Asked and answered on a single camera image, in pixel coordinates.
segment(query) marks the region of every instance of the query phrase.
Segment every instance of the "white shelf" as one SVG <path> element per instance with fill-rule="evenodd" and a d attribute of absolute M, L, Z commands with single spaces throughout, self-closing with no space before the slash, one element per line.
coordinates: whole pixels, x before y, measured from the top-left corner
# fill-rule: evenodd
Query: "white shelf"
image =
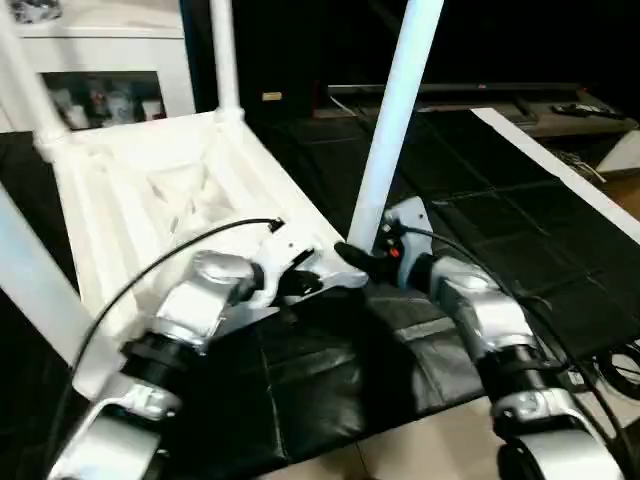
<path fill-rule="evenodd" d="M 184 38 L 179 0 L 62 0 L 62 16 L 19 25 L 22 38 Z"/>

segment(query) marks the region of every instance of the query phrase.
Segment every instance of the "dark wall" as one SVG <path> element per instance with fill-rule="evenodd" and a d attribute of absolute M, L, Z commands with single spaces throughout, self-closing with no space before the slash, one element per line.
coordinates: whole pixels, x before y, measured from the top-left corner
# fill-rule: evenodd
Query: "dark wall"
<path fill-rule="evenodd" d="M 309 116 L 324 85 L 386 82 L 397 31 L 373 2 L 401 21 L 402 0 L 234 0 L 247 115 Z M 424 81 L 632 86 L 637 3 L 445 0 Z M 217 99 L 209 1 L 183 0 L 183 11 L 196 102 L 210 110 Z M 281 92 L 282 100 L 263 102 L 265 92 Z"/>

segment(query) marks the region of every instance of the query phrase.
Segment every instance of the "cabinet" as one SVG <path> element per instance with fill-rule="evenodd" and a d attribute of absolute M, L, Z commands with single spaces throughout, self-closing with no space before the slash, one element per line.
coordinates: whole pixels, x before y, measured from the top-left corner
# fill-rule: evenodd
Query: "cabinet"
<path fill-rule="evenodd" d="M 51 92 L 68 91 L 90 127 L 118 123 L 108 105 L 104 118 L 96 117 L 96 90 L 126 92 L 135 121 L 154 116 L 145 115 L 143 101 L 155 100 L 153 109 L 161 110 L 155 116 L 195 113 L 178 0 L 67 0 L 62 8 L 56 20 L 17 30 L 34 70 Z M 56 100 L 64 117 L 66 107 Z M 0 128 L 31 130 L 9 85 L 0 89 L 0 110 Z"/>

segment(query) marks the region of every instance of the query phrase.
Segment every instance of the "metal bracket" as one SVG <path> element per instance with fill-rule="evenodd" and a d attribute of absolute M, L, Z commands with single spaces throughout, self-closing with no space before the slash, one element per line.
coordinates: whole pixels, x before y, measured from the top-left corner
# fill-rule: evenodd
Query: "metal bracket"
<path fill-rule="evenodd" d="M 385 212 L 384 219 L 386 223 L 399 221 L 405 227 L 419 228 L 428 232 L 433 231 L 427 216 L 427 210 L 424 208 L 424 203 L 422 203 L 420 197 L 409 198 L 395 205 Z M 407 288 L 409 273 L 411 273 L 411 269 L 418 257 L 423 253 L 431 255 L 433 250 L 431 248 L 431 238 L 418 233 L 405 233 L 401 240 L 404 246 L 404 255 L 398 269 L 398 286 Z"/>
<path fill-rule="evenodd" d="M 250 308 L 264 308 L 271 305 L 278 292 L 280 278 L 301 256 L 308 256 L 301 265 L 313 263 L 322 252 L 320 244 L 295 224 L 286 223 L 273 235 L 266 238 L 258 253 L 251 259 L 264 271 L 264 287 L 249 299 Z"/>
<path fill-rule="evenodd" d="M 121 373 L 113 375 L 65 445 L 48 479 L 142 478 L 160 442 L 159 435 L 104 416 L 105 407 L 118 405 L 134 415 L 159 421 L 174 416 L 180 404 L 175 395 L 160 387 Z M 108 476 L 113 472 L 118 475 Z"/>

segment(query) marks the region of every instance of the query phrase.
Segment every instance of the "white pole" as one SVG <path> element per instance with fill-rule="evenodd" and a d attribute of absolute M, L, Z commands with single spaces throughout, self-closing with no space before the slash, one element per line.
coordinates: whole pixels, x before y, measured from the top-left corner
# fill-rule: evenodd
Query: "white pole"
<path fill-rule="evenodd" d="M 0 288 L 58 354 L 71 363 L 93 319 L 2 185 L 0 232 Z M 121 363 L 116 345 L 98 331 L 74 386 L 91 398 Z"/>
<path fill-rule="evenodd" d="M 10 83 L 16 89 L 13 95 L 19 97 L 27 109 L 38 143 L 48 145 L 69 134 L 42 78 L 29 65 L 5 0 L 0 0 L 0 80 L 2 77 L 12 80 Z"/>
<path fill-rule="evenodd" d="M 232 118 L 241 116 L 231 0 L 211 0 L 211 28 L 216 57 L 218 111 Z"/>
<path fill-rule="evenodd" d="M 367 252 L 384 212 L 444 0 L 409 0 L 348 241 Z"/>

